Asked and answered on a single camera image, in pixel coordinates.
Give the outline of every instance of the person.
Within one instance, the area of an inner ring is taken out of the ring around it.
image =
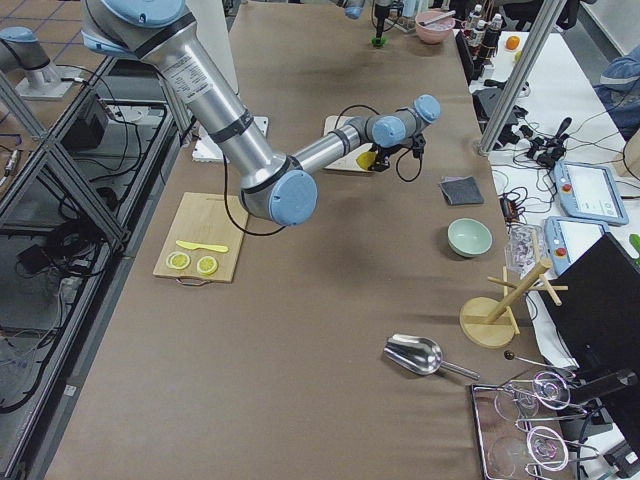
[[[640,45],[611,62],[594,89],[622,137],[629,140],[640,127]]]

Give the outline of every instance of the office chair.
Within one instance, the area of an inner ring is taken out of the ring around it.
[[[568,30],[575,26],[578,21],[578,9],[580,2],[593,4],[597,0],[567,0],[566,5],[560,13],[556,22],[563,30]],[[511,20],[516,20],[516,30],[523,30],[527,23],[533,23],[542,7],[542,0],[520,1],[496,1],[496,6],[502,6],[505,15]]]

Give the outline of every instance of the yellow knife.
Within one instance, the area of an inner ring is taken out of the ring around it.
[[[211,250],[212,252],[218,253],[227,253],[229,251],[229,247],[226,245],[207,245],[206,243],[186,242],[184,240],[176,240],[176,245],[186,248],[187,250],[202,248],[203,250]]]

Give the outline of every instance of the pink bowl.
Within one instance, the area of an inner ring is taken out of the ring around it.
[[[434,45],[441,43],[445,38],[451,35],[453,27],[456,25],[456,21],[453,17],[448,17],[440,20],[437,23],[432,23],[423,27],[420,22],[426,22],[438,15],[442,15],[444,12],[441,10],[427,10],[426,12],[420,12],[416,15],[416,33],[420,40],[424,43]]]

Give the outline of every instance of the blue tablet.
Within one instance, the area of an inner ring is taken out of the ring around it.
[[[607,167],[559,161],[553,173],[560,204],[567,215],[611,225],[629,223],[616,183]]]
[[[608,231],[607,223],[598,220],[547,218],[544,236],[556,274],[561,275]]]

